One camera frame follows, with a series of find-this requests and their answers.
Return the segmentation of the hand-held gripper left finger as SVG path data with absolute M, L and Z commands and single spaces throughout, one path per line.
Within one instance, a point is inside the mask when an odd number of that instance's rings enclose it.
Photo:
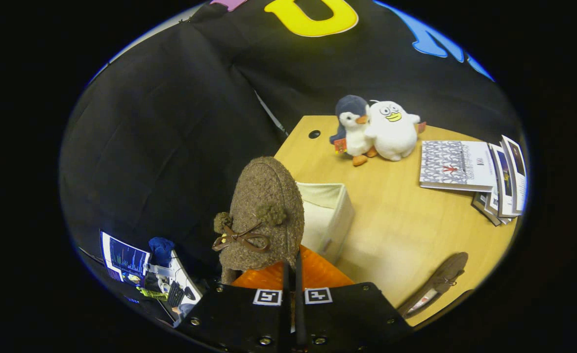
M 219 353 L 290 353 L 292 279 L 285 264 L 281 290 L 217 284 L 176 330 Z

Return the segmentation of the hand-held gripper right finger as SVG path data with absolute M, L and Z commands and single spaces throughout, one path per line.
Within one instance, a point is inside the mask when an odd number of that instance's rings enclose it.
M 372 282 L 351 283 L 301 247 L 296 268 L 295 351 L 391 353 L 412 327 Z

